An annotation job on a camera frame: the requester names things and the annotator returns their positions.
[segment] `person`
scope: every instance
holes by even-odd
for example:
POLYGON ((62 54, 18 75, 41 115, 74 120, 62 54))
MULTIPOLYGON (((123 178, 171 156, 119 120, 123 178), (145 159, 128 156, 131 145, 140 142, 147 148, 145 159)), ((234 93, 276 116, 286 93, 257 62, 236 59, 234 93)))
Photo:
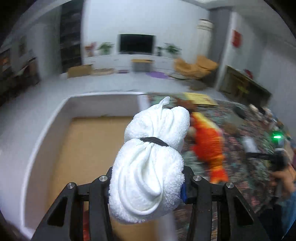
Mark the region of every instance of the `person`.
POLYGON ((276 187, 276 179, 283 183, 283 201, 266 209, 258 217, 271 241, 279 241, 296 220, 296 171, 291 164, 284 170, 271 173, 270 185, 276 187))

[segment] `orange armchair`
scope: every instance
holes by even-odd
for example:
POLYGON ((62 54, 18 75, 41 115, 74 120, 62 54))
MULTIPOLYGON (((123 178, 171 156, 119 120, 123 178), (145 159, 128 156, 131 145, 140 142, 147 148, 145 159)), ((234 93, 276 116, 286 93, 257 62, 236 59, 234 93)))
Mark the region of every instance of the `orange armchair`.
POLYGON ((183 59, 176 59, 174 68, 176 72, 195 78, 202 78, 215 70, 218 64, 206 58, 205 56, 197 56, 196 63, 188 64, 183 59))

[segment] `white floor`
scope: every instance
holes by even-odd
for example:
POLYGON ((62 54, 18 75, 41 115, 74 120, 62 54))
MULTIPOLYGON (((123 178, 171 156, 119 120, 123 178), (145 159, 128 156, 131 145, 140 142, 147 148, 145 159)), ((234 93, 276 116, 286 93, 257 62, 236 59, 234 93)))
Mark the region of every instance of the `white floor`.
MULTIPOLYGON (((15 183, 20 193, 23 173, 35 142, 46 122, 66 97, 87 92, 142 91, 178 93, 189 90, 189 83, 175 79, 152 78, 145 73, 112 74, 65 79, 61 76, 41 81, 16 99, 0 107, 0 183, 15 183)), ((212 88, 199 91, 213 99, 227 98, 212 88)), ((0 209, 6 219, 20 225, 20 197, 0 188, 0 209), (10 210, 8 203, 15 206, 10 210)))

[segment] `metal screw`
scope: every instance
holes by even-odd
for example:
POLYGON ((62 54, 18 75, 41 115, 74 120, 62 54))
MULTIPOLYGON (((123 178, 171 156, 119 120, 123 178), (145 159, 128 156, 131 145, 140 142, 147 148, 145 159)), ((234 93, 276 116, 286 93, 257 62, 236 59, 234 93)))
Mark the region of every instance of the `metal screw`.
POLYGON ((68 189, 72 189, 73 187, 75 187, 75 183, 68 183, 67 184, 68 189))
POLYGON ((233 188, 233 187, 234 187, 234 184, 231 183, 231 182, 229 182, 229 183, 226 183, 226 186, 227 186, 228 188, 233 188))
POLYGON ((199 182, 201 179, 202 179, 202 177, 199 176, 199 175, 195 175, 195 176, 193 176, 193 180, 194 180, 194 181, 199 182))
POLYGON ((108 177, 105 176, 105 175, 103 175, 103 176, 100 176, 100 177, 99 177, 99 180, 100 180, 101 182, 105 182, 105 181, 108 180, 108 177))

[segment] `television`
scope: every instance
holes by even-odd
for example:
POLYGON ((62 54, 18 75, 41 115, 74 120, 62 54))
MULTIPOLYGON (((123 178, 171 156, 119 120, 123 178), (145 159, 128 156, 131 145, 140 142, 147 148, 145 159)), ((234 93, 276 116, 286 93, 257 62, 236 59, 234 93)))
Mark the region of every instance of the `television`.
POLYGON ((121 34, 119 52, 129 54, 152 54, 154 47, 153 35, 121 34))

